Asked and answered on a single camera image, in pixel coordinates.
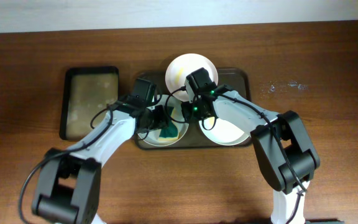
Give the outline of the large dark serving tray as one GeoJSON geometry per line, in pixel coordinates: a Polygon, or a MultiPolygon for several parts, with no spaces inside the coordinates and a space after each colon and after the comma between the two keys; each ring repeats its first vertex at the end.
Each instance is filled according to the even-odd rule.
{"type": "MultiPolygon", "coordinates": [[[[249,101],[251,100],[249,79],[246,72],[239,68],[231,67],[218,68],[217,71],[219,83],[234,87],[234,89],[238,91],[243,98],[249,101]]],[[[145,71],[140,74],[140,77],[154,82],[164,95],[169,93],[165,84],[164,71],[145,71]]],[[[207,136],[204,135],[203,131],[204,129],[202,125],[191,123],[189,124],[186,132],[182,131],[180,133],[180,139],[169,146],[156,146],[152,144],[152,133],[150,133],[145,140],[141,140],[140,137],[136,137],[135,144],[143,150],[201,149],[221,147],[220,144],[209,140],[207,136]]]]}

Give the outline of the green yellow sponge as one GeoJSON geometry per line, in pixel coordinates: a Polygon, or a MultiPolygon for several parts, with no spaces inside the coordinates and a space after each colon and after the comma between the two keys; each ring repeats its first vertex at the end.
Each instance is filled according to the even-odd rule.
{"type": "Polygon", "coordinates": [[[179,130],[173,121],[168,118],[168,126],[161,129],[158,136],[159,141],[176,141],[179,138],[179,130]]]}

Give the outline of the small black water tray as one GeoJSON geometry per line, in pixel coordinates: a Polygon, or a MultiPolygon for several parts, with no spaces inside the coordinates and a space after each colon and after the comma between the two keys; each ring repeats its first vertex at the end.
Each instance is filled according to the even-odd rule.
{"type": "Polygon", "coordinates": [[[77,141],[85,137],[102,116],[98,112],[113,104],[119,94],[119,70],[115,66],[75,67],[66,71],[59,136],[77,141]]]}

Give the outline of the pale grey plate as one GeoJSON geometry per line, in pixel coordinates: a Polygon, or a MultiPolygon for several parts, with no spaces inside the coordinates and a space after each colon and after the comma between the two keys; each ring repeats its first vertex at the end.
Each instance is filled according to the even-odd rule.
{"type": "MultiPolygon", "coordinates": [[[[184,121],[184,117],[181,112],[181,101],[176,99],[175,97],[170,97],[167,103],[168,111],[170,112],[170,116],[177,120],[177,121],[184,121]]],[[[187,132],[189,127],[188,123],[173,123],[177,126],[179,130],[179,138],[176,141],[159,141],[158,136],[160,134],[161,129],[157,129],[154,131],[150,131],[149,134],[146,136],[146,133],[140,133],[135,138],[135,142],[144,148],[151,148],[154,147],[167,147],[172,146],[176,142],[178,142],[187,132]]]]}

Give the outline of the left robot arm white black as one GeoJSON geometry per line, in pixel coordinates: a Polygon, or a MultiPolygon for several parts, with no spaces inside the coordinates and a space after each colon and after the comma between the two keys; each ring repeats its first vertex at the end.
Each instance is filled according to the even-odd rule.
{"type": "Polygon", "coordinates": [[[40,171],[31,210],[51,223],[102,223],[97,214],[103,165],[118,147],[137,133],[164,128],[162,105],[133,96],[105,109],[97,127],[76,144],[51,149],[37,166],[40,171]]]}

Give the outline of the cream white plate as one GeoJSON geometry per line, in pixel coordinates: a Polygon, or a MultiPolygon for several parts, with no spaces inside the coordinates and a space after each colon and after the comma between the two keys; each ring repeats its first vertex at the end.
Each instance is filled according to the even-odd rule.
{"type": "Polygon", "coordinates": [[[249,135],[234,124],[220,118],[199,121],[202,133],[212,142],[222,146],[234,146],[245,142],[249,135]]]}

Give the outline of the pink white plate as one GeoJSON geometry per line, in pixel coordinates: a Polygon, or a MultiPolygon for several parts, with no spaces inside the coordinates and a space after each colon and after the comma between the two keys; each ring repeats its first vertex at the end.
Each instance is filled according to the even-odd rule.
{"type": "Polygon", "coordinates": [[[186,77],[199,68],[205,68],[210,79],[218,84],[218,71],[208,58],[200,54],[183,54],[175,58],[166,70],[165,83],[169,92],[185,86],[186,77]]]}

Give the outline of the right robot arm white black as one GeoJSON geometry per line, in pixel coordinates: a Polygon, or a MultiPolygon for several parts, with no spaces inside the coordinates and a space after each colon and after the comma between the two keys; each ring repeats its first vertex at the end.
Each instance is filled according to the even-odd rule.
{"type": "Polygon", "coordinates": [[[220,118],[250,136],[260,172],[273,189],[271,223],[306,223],[305,195],[320,158],[298,114],[265,110],[228,86],[184,90],[186,120],[220,118]]]}

